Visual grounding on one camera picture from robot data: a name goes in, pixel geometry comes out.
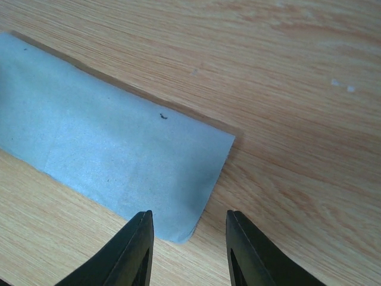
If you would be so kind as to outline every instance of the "blue cloth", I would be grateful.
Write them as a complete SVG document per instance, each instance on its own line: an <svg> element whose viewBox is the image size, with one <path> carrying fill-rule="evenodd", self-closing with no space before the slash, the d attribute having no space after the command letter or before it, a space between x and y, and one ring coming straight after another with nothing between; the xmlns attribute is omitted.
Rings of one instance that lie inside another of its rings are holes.
<svg viewBox="0 0 381 286"><path fill-rule="evenodd" d="M189 239L233 140L0 34L0 148L159 238Z"/></svg>

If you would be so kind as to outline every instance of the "white spot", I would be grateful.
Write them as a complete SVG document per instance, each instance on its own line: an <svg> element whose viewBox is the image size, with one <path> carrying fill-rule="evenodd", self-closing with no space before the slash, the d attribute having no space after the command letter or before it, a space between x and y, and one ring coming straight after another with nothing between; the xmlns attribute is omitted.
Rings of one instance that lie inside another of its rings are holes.
<svg viewBox="0 0 381 286"><path fill-rule="evenodd" d="M331 85L341 86L341 83L339 83L336 79L332 79L331 80Z"/></svg>
<svg viewBox="0 0 381 286"><path fill-rule="evenodd" d="M284 8L285 5L282 1L278 1L277 4L276 4L279 8Z"/></svg>

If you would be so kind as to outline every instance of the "folded cloth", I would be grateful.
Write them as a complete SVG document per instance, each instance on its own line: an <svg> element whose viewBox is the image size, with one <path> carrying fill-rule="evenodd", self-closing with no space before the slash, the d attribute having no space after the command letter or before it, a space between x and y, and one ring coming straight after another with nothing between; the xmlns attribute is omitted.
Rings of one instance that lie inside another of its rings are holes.
<svg viewBox="0 0 381 286"><path fill-rule="evenodd" d="M0 148L159 238L190 238L233 140L0 34Z"/></svg>

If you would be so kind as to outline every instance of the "light wood surface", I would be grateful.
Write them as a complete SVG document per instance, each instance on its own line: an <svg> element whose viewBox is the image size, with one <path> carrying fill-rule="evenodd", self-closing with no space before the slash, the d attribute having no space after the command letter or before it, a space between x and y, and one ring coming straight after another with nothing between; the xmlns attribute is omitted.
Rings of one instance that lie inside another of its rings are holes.
<svg viewBox="0 0 381 286"><path fill-rule="evenodd" d="M0 30L237 135L192 239L155 241L151 285L229 285L227 209L329 285L381 285L380 18L378 0L0 2ZM125 223L4 152L0 196L14 285L52 285Z"/></svg>

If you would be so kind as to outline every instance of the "wooden table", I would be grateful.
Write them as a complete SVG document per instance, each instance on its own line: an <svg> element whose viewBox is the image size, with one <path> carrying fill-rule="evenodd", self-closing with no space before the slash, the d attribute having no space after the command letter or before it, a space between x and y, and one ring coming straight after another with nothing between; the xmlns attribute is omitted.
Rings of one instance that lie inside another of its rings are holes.
<svg viewBox="0 0 381 286"><path fill-rule="evenodd" d="M229 285L227 209L329 285L381 282L380 18L378 0L0 2L0 30L237 135L192 239L155 241L151 285ZM125 223L4 152L0 196L14 285L52 285Z"/></svg>

